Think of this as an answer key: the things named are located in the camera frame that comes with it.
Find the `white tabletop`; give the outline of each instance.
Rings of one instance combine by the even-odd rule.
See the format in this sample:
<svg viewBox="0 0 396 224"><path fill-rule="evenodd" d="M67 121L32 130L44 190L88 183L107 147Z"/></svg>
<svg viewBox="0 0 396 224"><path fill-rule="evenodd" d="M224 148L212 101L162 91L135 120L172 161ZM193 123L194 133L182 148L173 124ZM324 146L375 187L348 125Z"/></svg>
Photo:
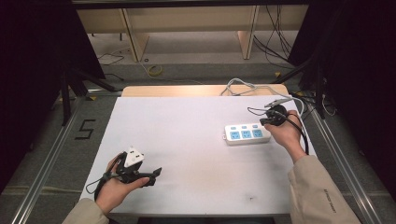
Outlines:
<svg viewBox="0 0 396 224"><path fill-rule="evenodd" d="M113 213L140 217L287 214L292 161L286 150L273 138L265 144L232 147L222 138L226 125L263 118L249 113L248 107L263 108L275 99L283 97L119 98L86 185L102 176L109 160L134 146L145 155L140 172L160 167L163 171L155 186L133 191ZM293 101L283 105L296 109ZM314 155L310 141L309 146ZM81 198L93 195L84 188Z"/></svg>

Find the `white plug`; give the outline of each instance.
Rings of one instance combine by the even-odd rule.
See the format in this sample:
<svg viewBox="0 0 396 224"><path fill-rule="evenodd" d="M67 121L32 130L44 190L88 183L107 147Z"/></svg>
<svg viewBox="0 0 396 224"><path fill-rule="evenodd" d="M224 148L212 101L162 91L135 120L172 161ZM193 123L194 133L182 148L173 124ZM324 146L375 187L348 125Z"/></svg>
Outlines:
<svg viewBox="0 0 396 224"><path fill-rule="evenodd" d="M129 150L126 155L124 167L130 167L132 165L137 164L138 162L141 162L145 157L143 156L142 153L136 150L134 147L129 147Z"/></svg>
<svg viewBox="0 0 396 224"><path fill-rule="evenodd" d="M227 125L223 139L230 146L266 143L271 138L260 123Z"/></svg>

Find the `gray floor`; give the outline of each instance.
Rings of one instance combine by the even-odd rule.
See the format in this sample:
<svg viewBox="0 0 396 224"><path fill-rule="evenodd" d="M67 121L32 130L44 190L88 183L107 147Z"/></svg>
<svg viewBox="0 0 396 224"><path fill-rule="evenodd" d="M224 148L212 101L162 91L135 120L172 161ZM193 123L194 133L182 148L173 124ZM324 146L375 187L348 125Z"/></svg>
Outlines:
<svg viewBox="0 0 396 224"><path fill-rule="evenodd" d="M288 32L286 35L292 43L296 33ZM262 32L257 36L265 40L269 34ZM90 36L90 39L98 57L105 53L124 56L117 63L103 65L106 74L114 74L124 79L106 75L108 83L120 88L129 85L197 84L194 81L205 84L226 84L233 77L240 77L252 83L268 83L274 80L276 72L285 74L289 71L269 64L264 54L256 47L252 50L250 60L243 60L235 32L153 34L144 55L144 59L148 62L142 64L146 67L161 65L163 73L158 78L162 79L149 78L142 64L131 60L130 52L126 49L128 42L125 39L119 41L119 35L95 35ZM275 40L271 48L279 53L282 52ZM100 62L107 64L117 59L111 56L102 58ZM270 60L272 63L282 63L276 58ZM298 90L297 81L298 77L286 82L289 91ZM87 86L89 89L99 89L89 82ZM102 91L91 93L90 96L91 98L83 99L80 104L75 121L51 168L45 187L39 192L35 206L29 213L27 223L60 223L78 201L118 97L116 94ZM58 133L62 130L62 112L62 102L55 102L40 135L34 142L34 150L26 154L19 169L0 196L0 223L12 221L28 188L34 183L56 142ZM79 131L84 119L94 120L84 126L93 129L92 136L90 139L78 140L77 137L87 136L87 133ZM395 202L367 160L359 153L359 148L342 115L326 114L326 122L382 222L396 223ZM304 123L319 159L328 169L335 184L362 222L370 223L364 218L312 114L307 115ZM120 223L136 223L136 217L114 216L113 218ZM290 223L289 216L275 217L275 220L280 224Z"/></svg>

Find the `sleeve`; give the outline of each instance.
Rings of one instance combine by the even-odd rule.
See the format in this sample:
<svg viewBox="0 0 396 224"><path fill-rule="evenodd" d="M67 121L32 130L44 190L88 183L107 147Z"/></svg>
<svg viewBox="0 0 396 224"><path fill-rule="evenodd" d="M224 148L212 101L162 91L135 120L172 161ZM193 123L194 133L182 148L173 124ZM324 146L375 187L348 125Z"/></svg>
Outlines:
<svg viewBox="0 0 396 224"><path fill-rule="evenodd" d="M81 199L63 224L108 224L108 218L103 214L99 206L91 199Z"/></svg>
<svg viewBox="0 0 396 224"><path fill-rule="evenodd" d="M315 156L299 159L289 180L293 223L360 223Z"/></svg>

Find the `human hand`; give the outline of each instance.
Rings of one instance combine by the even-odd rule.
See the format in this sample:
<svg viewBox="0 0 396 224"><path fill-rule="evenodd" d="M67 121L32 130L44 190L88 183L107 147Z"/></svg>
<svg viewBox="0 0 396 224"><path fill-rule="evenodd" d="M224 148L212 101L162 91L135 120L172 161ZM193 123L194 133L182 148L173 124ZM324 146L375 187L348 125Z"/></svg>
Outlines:
<svg viewBox="0 0 396 224"><path fill-rule="evenodd" d="M107 165L107 170L110 168L111 164L114 162L115 157ZM116 173L117 164L114 165L111 170L112 173ZM120 182L117 178L110 178L103 186L96 198L97 205L102 209L103 213L107 215L113 208L119 206L125 197L134 189L143 187L149 182L148 177L143 177L137 179L136 181L124 184Z"/></svg>
<svg viewBox="0 0 396 224"><path fill-rule="evenodd" d="M288 119L301 128L302 124L298 119L297 111L290 110L288 114ZM297 162L301 157L306 156L300 145L300 132L290 122L286 120L279 126L265 124L264 128L271 133L278 144L289 152L293 162Z"/></svg>

